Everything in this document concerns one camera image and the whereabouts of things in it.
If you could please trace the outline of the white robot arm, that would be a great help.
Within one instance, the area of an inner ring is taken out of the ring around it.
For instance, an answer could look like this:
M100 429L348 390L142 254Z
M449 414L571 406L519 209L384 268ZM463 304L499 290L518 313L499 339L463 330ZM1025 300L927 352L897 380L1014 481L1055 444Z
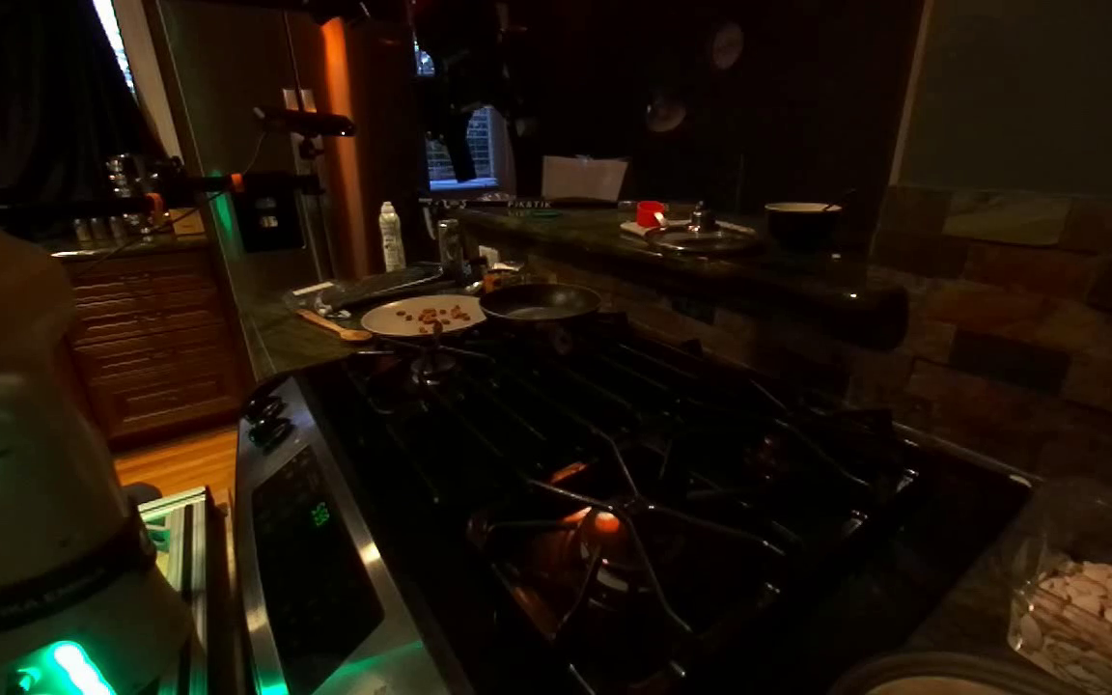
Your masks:
M187 616L56 352L64 272L0 232L0 695L145 695Z

